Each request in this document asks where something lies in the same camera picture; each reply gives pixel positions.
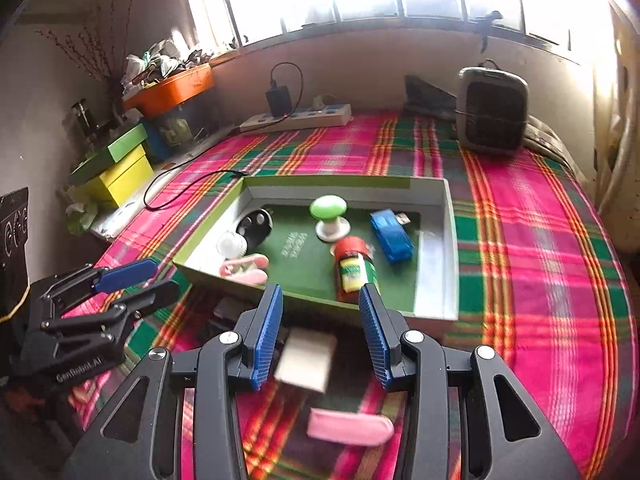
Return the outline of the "black rectangular device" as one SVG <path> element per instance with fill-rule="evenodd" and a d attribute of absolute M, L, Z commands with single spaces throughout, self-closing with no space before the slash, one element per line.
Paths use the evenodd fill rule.
<path fill-rule="evenodd" d="M 228 330 L 233 330 L 240 315 L 254 309 L 254 304 L 239 300 L 234 297 L 224 297 L 205 317 L 204 324 L 198 332 L 198 341 L 206 342 L 209 339 Z"/>

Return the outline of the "white small charger block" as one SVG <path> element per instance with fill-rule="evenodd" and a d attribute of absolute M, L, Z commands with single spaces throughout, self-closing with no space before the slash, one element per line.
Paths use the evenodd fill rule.
<path fill-rule="evenodd" d="M 292 328 L 280 353 L 274 379 L 290 386 L 325 393 L 336 347 L 334 335 Z"/>

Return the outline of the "pink white clip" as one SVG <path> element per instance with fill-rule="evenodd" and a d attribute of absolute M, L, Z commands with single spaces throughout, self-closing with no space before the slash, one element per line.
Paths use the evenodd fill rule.
<path fill-rule="evenodd" d="M 219 275 L 226 280 L 244 285 L 258 286 L 268 281 L 266 272 L 269 258 L 262 254 L 251 254 L 242 258 L 226 260 Z"/>

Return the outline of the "red cap spice bottle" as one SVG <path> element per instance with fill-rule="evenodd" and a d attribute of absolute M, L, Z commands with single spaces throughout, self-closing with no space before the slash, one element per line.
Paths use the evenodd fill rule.
<path fill-rule="evenodd" d="M 358 302 L 364 285 L 378 286 L 378 272 L 369 245 L 360 237 L 346 236 L 333 247 L 337 300 L 346 304 Z"/>

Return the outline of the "white round lid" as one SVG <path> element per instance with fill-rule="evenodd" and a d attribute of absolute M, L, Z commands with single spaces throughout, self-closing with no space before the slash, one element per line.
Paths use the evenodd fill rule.
<path fill-rule="evenodd" d="M 237 232 L 224 232 L 219 237 L 217 248 L 224 260 L 234 260 L 246 255 L 248 243 L 246 238 Z"/>

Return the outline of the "blue transparent plastic case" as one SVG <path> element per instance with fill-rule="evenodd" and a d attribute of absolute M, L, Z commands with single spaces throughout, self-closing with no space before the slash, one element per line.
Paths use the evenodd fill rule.
<path fill-rule="evenodd" d="M 387 261 L 394 264 L 411 260 L 414 246 L 396 214 L 385 209 L 372 212 L 370 217 L 376 240 Z"/>

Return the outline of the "black round disc gadget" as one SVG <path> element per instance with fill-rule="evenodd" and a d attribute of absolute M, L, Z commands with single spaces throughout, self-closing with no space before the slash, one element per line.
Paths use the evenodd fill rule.
<path fill-rule="evenodd" d="M 272 231 L 270 213 L 264 208 L 254 209 L 242 217 L 236 226 L 235 233 L 242 236 L 247 250 L 252 252 L 261 245 Z"/>

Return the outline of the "green top white knob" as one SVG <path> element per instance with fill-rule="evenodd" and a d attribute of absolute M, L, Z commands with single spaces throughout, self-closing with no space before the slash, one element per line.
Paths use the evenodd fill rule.
<path fill-rule="evenodd" d="M 350 223 L 344 217 L 347 203 L 337 195 L 323 195 L 309 206 L 311 217 L 317 220 L 316 234 L 325 243 L 335 243 L 350 232 Z"/>

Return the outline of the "yellow green box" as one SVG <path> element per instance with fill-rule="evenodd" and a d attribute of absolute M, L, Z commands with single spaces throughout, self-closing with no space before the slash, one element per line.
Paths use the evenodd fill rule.
<path fill-rule="evenodd" d="M 153 177 L 142 122 L 95 152 L 70 174 L 68 196 L 76 203 L 118 208 Z"/>

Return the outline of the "green cardboard tray box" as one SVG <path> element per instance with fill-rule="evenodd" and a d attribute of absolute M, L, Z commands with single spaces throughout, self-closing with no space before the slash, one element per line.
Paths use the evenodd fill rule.
<path fill-rule="evenodd" d="M 270 213 L 272 231 L 257 247 L 269 264 L 268 280 L 279 284 L 290 312 L 322 312 L 358 322 L 358 309 L 337 298 L 332 244 L 320 240 L 309 206 L 325 195 L 344 198 L 350 232 L 367 243 L 384 304 L 411 327 L 440 339 L 459 318 L 457 232 L 449 184 L 409 177 L 247 177 L 223 192 L 211 212 L 172 258 L 192 283 L 254 300 L 260 286 L 235 283 L 220 274 L 224 248 L 241 219 L 259 208 Z M 414 253 L 389 263 L 373 232 L 372 214 L 389 209 L 409 218 L 405 230 Z"/>

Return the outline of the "plaid pink green tablecloth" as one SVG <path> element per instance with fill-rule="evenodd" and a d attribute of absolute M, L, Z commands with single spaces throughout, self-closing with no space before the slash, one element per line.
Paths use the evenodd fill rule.
<path fill-rule="evenodd" d="M 169 181 L 153 204 L 176 196 L 209 171 L 236 168 L 260 176 L 366 174 L 445 178 L 454 206 L 461 315 L 444 343 L 490 344 L 512 367 L 562 438 L 584 479 L 602 478 L 636 419 L 639 349 L 624 271 L 589 198 L 554 160 L 520 151 L 506 162 L 459 148 L 452 126 L 434 119 L 376 112 L 346 127 L 237 134 Z M 197 346 L 213 294 L 196 292 L 171 259 L 229 179 L 211 174 L 160 212 L 141 211 L 98 261 L 119 266 L 151 257 L 159 278 L 174 278 L 182 296 L 142 321 L 121 368 L 91 379 L 68 400 L 87 427 L 112 392 L 155 346 Z M 252 479 L 391 479 L 405 398 L 385 399 L 369 365 L 361 379 L 328 393 L 337 408 L 383 413 L 398 422 L 384 451 L 307 439 L 306 394 L 270 382 L 242 409 L 244 450 Z"/>

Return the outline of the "white power strip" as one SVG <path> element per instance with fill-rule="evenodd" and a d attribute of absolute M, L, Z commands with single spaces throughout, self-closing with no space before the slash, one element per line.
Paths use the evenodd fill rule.
<path fill-rule="evenodd" d="M 328 128 L 347 125 L 352 120 L 349 104 L 334 104 L 321 110 L 296 110 L 288 118 L 275 118 L 269 114 L 258 114 L 239 126 L 241 132 L 278 132 L 309 128 Z"/>

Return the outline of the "black charger adapter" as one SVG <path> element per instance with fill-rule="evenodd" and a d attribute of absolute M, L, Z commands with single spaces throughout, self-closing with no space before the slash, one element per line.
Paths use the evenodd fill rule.
<path fill-rule="evenodd" d="M 287 86 L 279 86 L 275 82 L 265 93 L 271 116 L 282 118 L 293 111 L 293 103 Z"/>

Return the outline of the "grey small fan heater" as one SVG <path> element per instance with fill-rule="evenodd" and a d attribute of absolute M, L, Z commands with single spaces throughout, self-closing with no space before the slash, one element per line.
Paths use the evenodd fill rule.
<path fill-rule="evenodd" d="M 462 68 L 456 97 L 457 136 L 462 148 L 514 154 L 523 142 L 528 98 L 528 84 L 518 75 L 498 68 Z"/>

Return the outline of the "cream patterned curtain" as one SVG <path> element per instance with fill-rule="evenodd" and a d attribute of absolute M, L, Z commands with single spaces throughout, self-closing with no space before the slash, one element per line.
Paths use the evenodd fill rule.
<path fill-rule="evenodd" d="M 620 252 L 639 250 L 639 33 L 614 2 L 592 42 L 594 191 Z"/>

